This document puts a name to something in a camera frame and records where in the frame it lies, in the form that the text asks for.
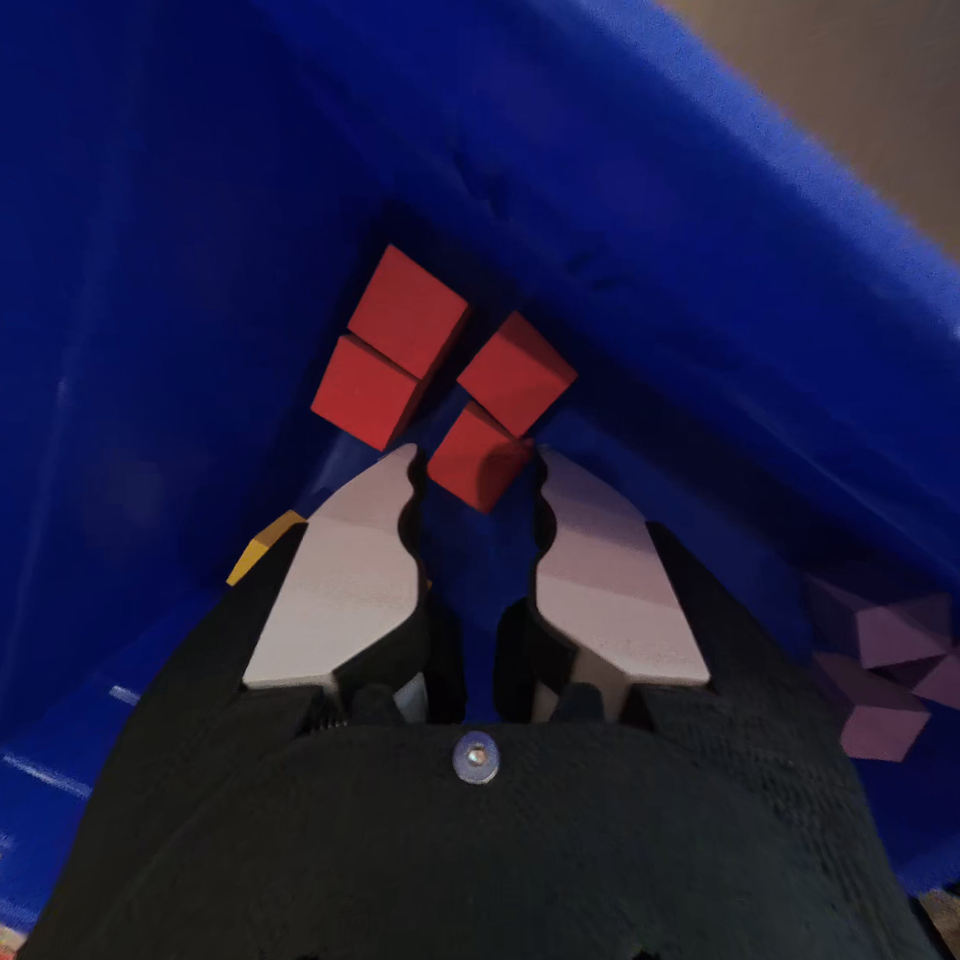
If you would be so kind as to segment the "blue plastic bin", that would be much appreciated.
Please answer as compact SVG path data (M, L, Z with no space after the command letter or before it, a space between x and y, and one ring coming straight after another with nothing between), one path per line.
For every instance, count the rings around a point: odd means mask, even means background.
M534 437L781 648L803 571L958 603L958 254L658 2L2 2L2 926L258 527L377 453L309 410L387 244L578 373Z

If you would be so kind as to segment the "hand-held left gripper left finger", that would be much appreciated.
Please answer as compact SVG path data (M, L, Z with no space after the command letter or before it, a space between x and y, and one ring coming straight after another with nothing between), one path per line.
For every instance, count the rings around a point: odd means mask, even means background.
M430 639L421 557L426 454L383 455L311 515L242 678L250 690L406 690Z

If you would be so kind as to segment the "yellow cube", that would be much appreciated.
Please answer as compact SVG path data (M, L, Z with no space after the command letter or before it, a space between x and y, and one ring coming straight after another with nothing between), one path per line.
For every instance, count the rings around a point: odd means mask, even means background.
M226 577L229 587L235 586L291 528L306 523L306 518L295 510L286 510L273 522L254 535Z

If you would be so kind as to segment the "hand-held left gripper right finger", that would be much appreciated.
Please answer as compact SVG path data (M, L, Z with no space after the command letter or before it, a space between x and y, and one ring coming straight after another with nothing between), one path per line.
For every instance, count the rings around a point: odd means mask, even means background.
M592 685L610 722L639 717L639 688L708 689L711 670L643 513L562 453L537 456L532 720L548 720L571 684Z

